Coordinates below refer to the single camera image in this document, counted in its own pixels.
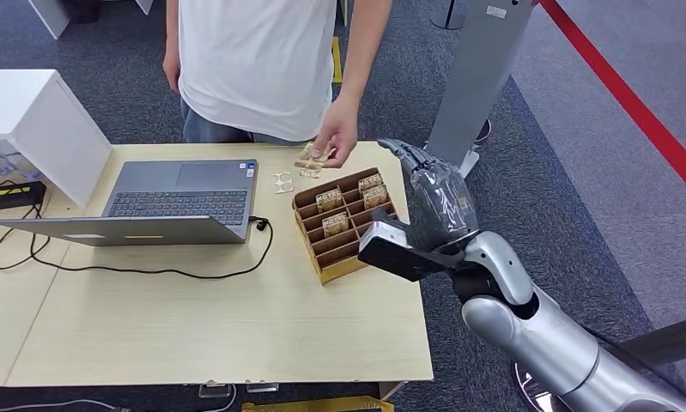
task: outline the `snack packet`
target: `snack packet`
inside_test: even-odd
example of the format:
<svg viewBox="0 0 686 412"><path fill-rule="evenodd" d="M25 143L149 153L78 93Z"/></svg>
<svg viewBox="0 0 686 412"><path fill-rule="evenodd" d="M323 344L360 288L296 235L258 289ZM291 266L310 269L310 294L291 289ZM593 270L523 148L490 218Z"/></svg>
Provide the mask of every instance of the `snack packet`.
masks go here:
<svg viewBox="0 0 686 412"><path fill-rule="evenodd" d="M343 192L339 189L333 189L320 193L315 197L315 202L318 205L318 213L323 213L328 210L333 210L343 206Z"/></svg>
<svg viewBox="0 0 686 412"><path fill-rule="evenodd" d="M375 186L363 192L363 206L366 210L388 201L388 190L384 185Z"/></svg>
<svg viewBox="0 0 686 412"><path fill-rule="evenodd" d="M322 231L326 238L348 230L348 212L340 212L322 220Z"/></svg>
<svg viewBox="0 0 686 412"><path fill-rule="evenodd" d="M383 185L383 178L380 176L380 173L376 173L373 176L358 180L358 191L362 193L380 185Z"/></svg>
<svg viewBox="0 0 686 412"><path fill-rule="evenodd" d="M330 158L332 146L328 144L320 156L312 157L310 153L313 150L313 145L314 142L307 142L305 148L302 149L302 152L294 162L294 165L296 167L301 167L300 176L304 178L317 179L319 178L319 173L320 170L322 170L322 166L325 164L327 159Z"/></svg>

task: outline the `white plastic clip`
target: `white plastic clip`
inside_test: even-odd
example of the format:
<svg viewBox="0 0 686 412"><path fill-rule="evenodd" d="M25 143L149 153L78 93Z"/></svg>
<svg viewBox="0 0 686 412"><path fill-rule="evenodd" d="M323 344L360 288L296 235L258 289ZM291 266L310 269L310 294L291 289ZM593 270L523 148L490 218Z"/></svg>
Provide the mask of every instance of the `white plastic clip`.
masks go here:
<svg viewBox="0 0 686 412"><path fill-rule="evenodd" d="M291 172L274 173L274 177L276 178L275 185L277 187L277 191L275 193L287 193L294 191Z"/></svg>

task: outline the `laptop keyboard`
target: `laptop keyboard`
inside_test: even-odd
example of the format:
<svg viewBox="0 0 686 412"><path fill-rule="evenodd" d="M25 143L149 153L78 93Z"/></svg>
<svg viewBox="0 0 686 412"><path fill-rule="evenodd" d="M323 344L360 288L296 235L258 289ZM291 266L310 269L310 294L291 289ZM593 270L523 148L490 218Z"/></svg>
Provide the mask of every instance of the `laptop keyboard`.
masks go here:
<svg viewBox="0 0 686 412"><path fill-rule="evenodd" d="M108 217L211 216L228 226L244 221L246 191L157 191L118 193Z"/></svg>

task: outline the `cardboard organizer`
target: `cardboard organizer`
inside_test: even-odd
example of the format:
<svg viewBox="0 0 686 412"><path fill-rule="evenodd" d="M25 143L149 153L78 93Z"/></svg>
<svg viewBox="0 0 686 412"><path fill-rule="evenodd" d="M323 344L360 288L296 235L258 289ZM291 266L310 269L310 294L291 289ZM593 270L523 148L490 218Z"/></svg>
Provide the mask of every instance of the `cardboard organizer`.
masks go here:
<svg viewBox="0 0 686 412"><path fill-rule="evenodd" d="M315 273L318 274L323 284L366 266L358 260L358 246L362 235L373 222L372 212L374 210L383 209L389 218L398 218L390 194L386 203L375 208L365 210L363 206L362 195L358 192L358 181L378 172L378 168L373 167L301 191L294 196L292 209L294 210L295 221L305 240L305 246L310 253ZM336 187L340 188L343 193L343 206L318 213L315 197ZM325 238L322 220L344 211L348 212L349 229Z"/></svg>

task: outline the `robotic hand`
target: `robotic hand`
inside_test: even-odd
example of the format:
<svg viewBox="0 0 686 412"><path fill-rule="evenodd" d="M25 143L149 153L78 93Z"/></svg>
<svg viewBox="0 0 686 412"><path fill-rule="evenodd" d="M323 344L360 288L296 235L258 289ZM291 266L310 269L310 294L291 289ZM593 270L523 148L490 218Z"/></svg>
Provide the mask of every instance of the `robotic hand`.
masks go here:
<svg viewBox="0 0 686 412"><path fill-rule="evenodd" d="M374 215L361 239L361 261L412 282L447 273L466 325L575 412L686 412L686 399L600 348L532 283L501 236L479 230L457 169L404 142L379 144L401 160L421 221L412 227Z"/></svg>

